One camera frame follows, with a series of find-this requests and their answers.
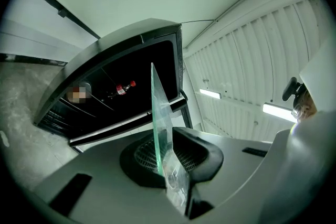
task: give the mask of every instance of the glass panel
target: glass panel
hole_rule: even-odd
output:
[[[157,170],[165,178],[167,197],[182,214],[185,213],[189,175],[173,150],[172,109],[162,88],[154,64],[151,66],[152,114]]]

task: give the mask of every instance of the metal panel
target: metal panel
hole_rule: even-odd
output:
[[[208,132],[272,141],[293,123],[262,112],[265,102],[292,108],[282,92],[318,51],[330,31],[324,0],[303,0],[241,25],[185,58]]]

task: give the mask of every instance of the ceiling light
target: ceiling light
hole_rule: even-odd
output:
[[[206,95],[211,96],[211,97],[213,97],[213,98],[217,98],[217,99],[222,98],[221,94],[218,93],[218,92],[210,92],[210,91],[202,90],[202,89],[200,89],[200,92],[201,92],[202,94],[206,94]]]
[[[277,116],[279,118],[285,119],[287,121],[295,122],[297,123],[297,119],[293,117],[291,114],[290,109],[285,109],[280,106],[272,105],[272,104],[267,104],[265,103],[263,106],[263,111],[265,113],[271,114],[273,116]]]

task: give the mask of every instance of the black grille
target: black grille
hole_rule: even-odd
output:
[[[174,152],[184,169],[189,172],[207,158],[207,149],[192,142],[188,138],[174,138]],[[154,138],[140,145],[134,152],[135,160],[146,169],[157,173]]]

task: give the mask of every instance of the concrete floor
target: concrete floor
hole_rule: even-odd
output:
[[[32,124],[42,93],[60,69],[0,63],[0,148],[13,178],[30,190],[77,156],[66,139]]]

